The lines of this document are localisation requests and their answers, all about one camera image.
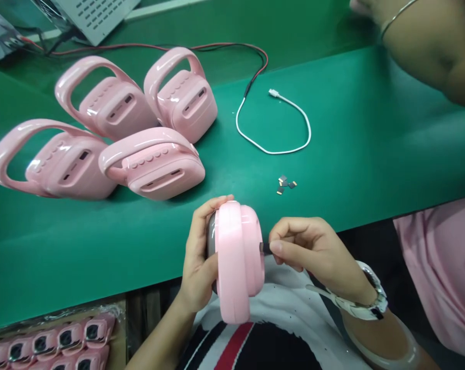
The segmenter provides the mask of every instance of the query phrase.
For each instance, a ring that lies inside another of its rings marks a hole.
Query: white bangle
[[[347,326],[345,327],[345,330],[347,330],[347,334],[349,335],[350,340],[352,340],[352,343],[354,343],[354,345],[358,348],[359,351],[361,351],[364,357],[366,357],[373,364],[385,370],[415,370],[417,369],[421,360],[419,345],[417,344],[416,339],[412,335],[411,331],[405,326],[403,322],[400,321],[398,317],[396,318],[400,323],[403,332],[405,333],[408,343],[407,353],[399,360],[387,360],[374,354],[357,340],[354,333],[349,328],[347,328]]]
[[[402,14],[405,10],[407,10],[412,4],[414,4],[417,0],[410,0],[407,5],[405,5],[402,9],[400,9],[392,19],[390,19],[388,22],[386,22],[383,27],[381,27],[381,36],[380,39],[383,40],[383,37],[385,36],[385,33],[388,31],[388,27],[397,19],[400,14]]]

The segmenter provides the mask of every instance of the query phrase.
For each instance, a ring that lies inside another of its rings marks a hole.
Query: metal electronic component
[[[271,255],[273,254],[270,250],[270,243],[260,243],[259,244],[259,251],[264,255]]]

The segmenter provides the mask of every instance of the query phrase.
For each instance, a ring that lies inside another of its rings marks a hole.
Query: fingernail
[[[280,240],[275,240],[270,243],[270,250],[275,253],[279,254],[282,252],[282,242]]]

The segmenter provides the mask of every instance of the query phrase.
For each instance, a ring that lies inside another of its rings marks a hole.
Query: cable
[[[66,32],[63,32],[59,37],[58,39],[56,40],[56,42],[54,43],[53,46],[51,46],[51,48],[45,52],[45,49],[44,49],[44,52],[45,52],[45,55],[46,57],[50,56],[52,53],[55,52],[55,50],[64,42],[68,41],[70,38],[76,36],[79,34],[79,31],[78,31],[78,28],[76,27],[71,27],[68,31]]]
[[[26,43],[29,43],[33,46],[35,46],[37,49],[40,49],[45,52],[45,49],[35,43],[34,41],[23,37],[23,41]],[[251,88],[251,85],[253,82],[256,80],[258,75],[262,73],[268,66],[268,54],[261,48],[251,45],[251,44],[243,44],[243,43],[213,43],[213,44],[205,44],[205,45],[199,45],[199,46],[193,46],[189,48],[190,50],[193,51],[202,51],[202,52],[207,52],[207,51],[213,51],[213,50],[218,50],[224,47],[230,47],[230,46],[244,46],[248,47],[250,49],[254,49],[258,54],[262,55],[262,66],[261,68],[256,72],[256,74],[253,76],[253,78],[249,81],[246,91],[244,96],[246,97],[249,93],[249,90]],[[60,52],[51,52],[50,55],[48,56],[65,56],[69,54],[78,54],[86,51],[92,51],[92,50],[116,50],[116,49],[122,49],[122,48],[127,48],[127,47],[144,47],[144,48],[150,48],[150,49],[157,49],[157,50],[162,50],[162,51],[169,51],[171,48],[166,48],[158,45],[150,45],[150,44],[139,44],[139,43],[128,43],[128,44],[116,44],[116,45],[107,45],[107,46],[87,46],[83,48],[78,48],[78,49],[72,49],[72,50],[67,50],[67,51],[60,51]]]
[[[266,150],[265,148],[263,148],[261,145],[259,145],[258,143],[256,143],[254,140],[250,139],[248,136],[246,136],[242,131],[241,129],[239,128],[239,113],[241,112],[241,109],[243,108],[243,105],[244,105],[244,102],[246,101],[246,95],[243,97],[243,101],[241,102],[241,105],[239,106],[239,109],[237,110],[237,113],[236,113],[236,129],[237,131],[239,132],[239,134],[244,137],[246,140],[248,140],[251,144],[253,144],[255,147],[257,147],[258,149],[260,149],[262,152],[266,153],[266,154],[272,154],[272,155],[277,155],[277,154],[289,154],[289,153],[294,153],[294,152],[298,152],[302,149],[304,149],[305,147],[308,146],[309,142],[311,141],[311,125],[309,124],[309,119],[308,119],[308,116],[306,115],[306,113],[304,113],[304,111],[295,103],[291,102],[289,99],[286,99],[284,98],[282,95],[280,95],[278,93],[278,91],[276,90],[273,90],[273,89],[270,89],[268,91],[268,93],[273,96],[274,98],[278,98],[278,99],[281,99],[283,101],[285,101],[286,103],[289,103],[290,105],[292,105],[294,108],[296,108],[298,111],[301,112],[301,114],[304,116],[304,119],[306,120],[306,126],[308,127],[308,140],[306,141],[306,143],[303,145],[303,146],[300,146],[298,147],[297,149],[293,149],[293,150],[289,150],[289,151],[284,151],[284,152],[270,152],[268,150]]]

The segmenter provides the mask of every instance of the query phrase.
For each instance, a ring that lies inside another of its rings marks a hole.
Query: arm
[[[178,294],[157,327],[131,358],[126,370],[175,369],[195,316],[186,309]]]
[[[193,214],[181,289],[157,327],[131,358],[126,370],[168,370],[178,365],[196,313],[210,300],[212,284],[218,275],[217,254],[204,259],[208,220],[216,209],[233,199],[232,195],[211,199]]]
[[[409,349],[409,343],[405,333],[397,321],[396,316],[387,309],[383,314],[383,320],[364,321],[349,315],[341,310],[344,325],[347,331],[354,335],[360,344],[373,354],[387,360],[399,360],[403,358]],[[438,365],[419,347],[419,370],[438,370]],[[372,368],[379,369],[367,358],[365,359]]]
[[[320,283],[337,296],[362,305],[372,305],[377,292],[331,226],[320,218],[287,217],[270,232],[270,249],[278,264],[286,263],[297,271],[310,271]],[[369,354],[385,360],[404,359],[412,342],[397,317],[389,309],[382,320],[364,321],[342,310],[349,334]],[[438,369],[429,355],[419,349],[418,369]],[[408,369],[406,363],[399,364]]]

